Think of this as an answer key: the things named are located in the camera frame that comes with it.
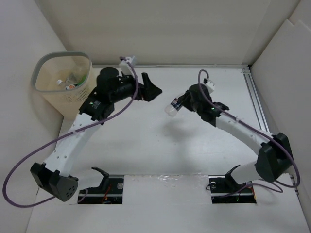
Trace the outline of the black cap small bottle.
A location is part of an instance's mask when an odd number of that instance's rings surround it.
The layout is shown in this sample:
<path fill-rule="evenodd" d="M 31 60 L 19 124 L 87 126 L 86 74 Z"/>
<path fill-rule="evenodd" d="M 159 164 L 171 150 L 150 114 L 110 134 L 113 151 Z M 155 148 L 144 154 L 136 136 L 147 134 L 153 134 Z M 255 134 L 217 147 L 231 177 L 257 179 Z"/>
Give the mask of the black cap small bottle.
<path fill-rule="evenodd" d="M 178 111 L 183 107 L 182 102 L 184 100 L 184 97 L 185 97 L 185 93 L 176 96 L 171 101 L 171 103 L 166 106 L 165 113 L 170 117 L 175 117 Z"/>

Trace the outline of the green soda bottle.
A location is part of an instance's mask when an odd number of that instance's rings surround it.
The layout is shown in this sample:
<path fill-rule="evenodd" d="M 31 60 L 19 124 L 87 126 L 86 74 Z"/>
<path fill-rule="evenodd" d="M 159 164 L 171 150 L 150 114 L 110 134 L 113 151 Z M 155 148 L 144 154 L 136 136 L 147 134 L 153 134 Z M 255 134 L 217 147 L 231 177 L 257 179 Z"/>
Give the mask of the green soda bottle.
<path fill-rule="evenodd" d="M 83 82 L 85 81 L 85 79 L 86 79 L 86 75 L 83 76 L 83 77 L 80 79 L 80 81 L 79 81 L 75 86 L 80 86 L 80 85 L 82 85 Z"/>

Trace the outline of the orange blue label clear bottle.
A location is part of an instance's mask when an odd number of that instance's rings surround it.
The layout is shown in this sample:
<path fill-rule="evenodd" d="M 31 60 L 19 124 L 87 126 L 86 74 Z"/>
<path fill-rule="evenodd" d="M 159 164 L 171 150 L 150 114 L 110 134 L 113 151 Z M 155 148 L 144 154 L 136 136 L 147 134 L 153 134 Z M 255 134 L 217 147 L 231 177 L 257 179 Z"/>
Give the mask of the orange blue label clear bottle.
<path fill-rule="evenodd" d="M 75 89 L 76 88 L 76 85 L 74 84 L 66 84 L 65 85 L 65 89 L 66 90 L 72 90 L 72 89 Z"/>

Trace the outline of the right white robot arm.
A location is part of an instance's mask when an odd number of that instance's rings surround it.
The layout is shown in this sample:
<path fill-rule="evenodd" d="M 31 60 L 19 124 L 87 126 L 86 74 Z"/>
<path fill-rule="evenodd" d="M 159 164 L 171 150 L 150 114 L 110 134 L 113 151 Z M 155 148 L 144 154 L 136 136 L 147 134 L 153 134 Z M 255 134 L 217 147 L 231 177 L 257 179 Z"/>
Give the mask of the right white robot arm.
<path fill-rule="evenodd" d="M 278 178 L 294 163 L 288 137 L 283 133 L 271 134 L 246 124 L 232 115 L 229 107 L 214 102 L 209 88 L 204 84 L 194 84 L 177 99 L 180 106 L 195 112 L 202 121 L 227 132 L 248 146 L 256 155 L 256 160 L 236 165 L 224 176 L 223 182 L 229 193 L 237 193 L 256 180 L 271 183 L 282 192 L 284 183 Z"/>

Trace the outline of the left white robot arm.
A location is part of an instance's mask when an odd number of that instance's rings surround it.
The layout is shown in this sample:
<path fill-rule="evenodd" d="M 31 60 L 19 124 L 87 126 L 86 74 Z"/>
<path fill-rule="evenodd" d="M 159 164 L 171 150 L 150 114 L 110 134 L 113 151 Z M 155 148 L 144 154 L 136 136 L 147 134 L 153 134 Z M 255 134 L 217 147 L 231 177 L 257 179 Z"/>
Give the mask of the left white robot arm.
<path fill-rule="evenodd" d="M 133 74 L 108 67 L 100 71 L 96 87 L 79 109 L 69 136 L 60 140 L 54 152 L 41 164 L 34 163 L 30 172 L 37 185 L 53 197 L 66 202 L 80 189 L 81 181 L 70 172 L 82 148 L 114 112 L 114 104 L 126 98 L 150 102 L 162 93 L 147 73 L 139 83 Z"/>

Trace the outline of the beige bin with grey rim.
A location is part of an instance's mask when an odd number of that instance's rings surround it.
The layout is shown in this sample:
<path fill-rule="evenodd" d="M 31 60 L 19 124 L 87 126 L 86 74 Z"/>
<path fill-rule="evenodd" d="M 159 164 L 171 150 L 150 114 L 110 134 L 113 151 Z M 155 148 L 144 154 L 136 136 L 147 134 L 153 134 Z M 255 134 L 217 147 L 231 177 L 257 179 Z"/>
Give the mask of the beige bin with grey rim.
<path fill-rule="evenodd" d="M 96 86 L 90 57 L 83 52 L 53 52 L 36 64 L 31 85 L 64 118 L 74 120 Z"/>

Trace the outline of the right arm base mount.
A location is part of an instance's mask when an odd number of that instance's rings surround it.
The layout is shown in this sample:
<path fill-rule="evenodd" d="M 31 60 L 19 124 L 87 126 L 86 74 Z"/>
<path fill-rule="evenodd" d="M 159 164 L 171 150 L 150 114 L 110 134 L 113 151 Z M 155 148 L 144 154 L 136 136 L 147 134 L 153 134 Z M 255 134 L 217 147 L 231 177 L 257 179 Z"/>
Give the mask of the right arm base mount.
<path fill-rule="evenodd" d="M 211 175 L 206 191 L 210 192 L 212 204 L 256 204 L 252 183 L 230 184 L 225 175 Z"/>

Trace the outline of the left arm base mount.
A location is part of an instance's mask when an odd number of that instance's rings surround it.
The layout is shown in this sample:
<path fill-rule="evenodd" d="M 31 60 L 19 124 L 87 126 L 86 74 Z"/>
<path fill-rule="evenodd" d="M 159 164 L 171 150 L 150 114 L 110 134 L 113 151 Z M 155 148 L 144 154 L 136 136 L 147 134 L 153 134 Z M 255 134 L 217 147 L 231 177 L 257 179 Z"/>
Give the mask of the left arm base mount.
<path fill-rule="evenodd" d="M 78 204 L 122 204 L 123 201 L 124 175 L 109 177 L 109 184 L 104 188 L 88 188 L 80 190 Z"/>

